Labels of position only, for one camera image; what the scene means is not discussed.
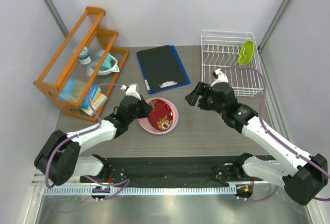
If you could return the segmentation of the pink plate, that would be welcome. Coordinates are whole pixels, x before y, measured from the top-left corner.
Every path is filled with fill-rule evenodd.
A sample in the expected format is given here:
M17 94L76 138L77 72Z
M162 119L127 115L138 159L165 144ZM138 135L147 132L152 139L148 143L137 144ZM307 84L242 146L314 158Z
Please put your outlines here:
M151 134L163 135L163 134L169 133L176 127L176 125L178 123L178 117L179 117L178 110L172 102L170 102L169 100L166 100L164 98L150 98L150 99L146 100L146 102L149 103L151 100L154 100L154 99L161 99L161 100L165 101L170 106L170 108L172 110L172 113L173 113L173 124L172 124L172 126L167 131L159 131L159 130L153 128L150 125L147 118L139 119L138 122L139 122L140 126L145 131L147 131Z

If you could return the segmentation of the red floral plate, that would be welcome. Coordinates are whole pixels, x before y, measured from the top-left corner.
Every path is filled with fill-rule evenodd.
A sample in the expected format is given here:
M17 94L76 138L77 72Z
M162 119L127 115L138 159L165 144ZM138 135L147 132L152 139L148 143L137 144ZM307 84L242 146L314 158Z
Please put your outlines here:
M149 106L152 107L147 118L150 125L159 131L167 131L173 124L173 113L170 106L161 99L151 100Z

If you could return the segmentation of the lime green plate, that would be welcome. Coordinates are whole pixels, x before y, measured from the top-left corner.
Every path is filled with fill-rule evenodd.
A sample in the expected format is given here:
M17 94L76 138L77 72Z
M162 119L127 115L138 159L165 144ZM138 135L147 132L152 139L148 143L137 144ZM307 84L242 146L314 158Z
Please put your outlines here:
M249 40L242 47L239 52L238 65L247 66L254 56L255 45L254 42Z

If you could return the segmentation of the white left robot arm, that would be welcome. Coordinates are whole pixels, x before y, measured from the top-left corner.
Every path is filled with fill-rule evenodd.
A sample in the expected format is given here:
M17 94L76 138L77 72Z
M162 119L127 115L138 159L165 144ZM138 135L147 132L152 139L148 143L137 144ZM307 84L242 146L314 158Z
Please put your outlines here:
M96 154L84 157L81 153L121 136L133 121L147 118L152 110L143 97L125 96L113 113L98 124L77 132L51 133L34 161L34 166L45 175L46 187L60 186L72 177L107 181L111 171L107 159Z

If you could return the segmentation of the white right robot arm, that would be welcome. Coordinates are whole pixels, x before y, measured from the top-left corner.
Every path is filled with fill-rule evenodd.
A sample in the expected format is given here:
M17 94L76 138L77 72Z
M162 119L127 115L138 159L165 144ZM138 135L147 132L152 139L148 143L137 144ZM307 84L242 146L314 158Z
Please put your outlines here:
M263 147L278 164L268 163L251 154L243 154L233 167L239 180L256 177L283 188L300 205L307 205L328 183L327 159L310 155L263 122L261 115L239 103L226 82L212 85L198 82L185 97L189 105L220 114L225 124Z

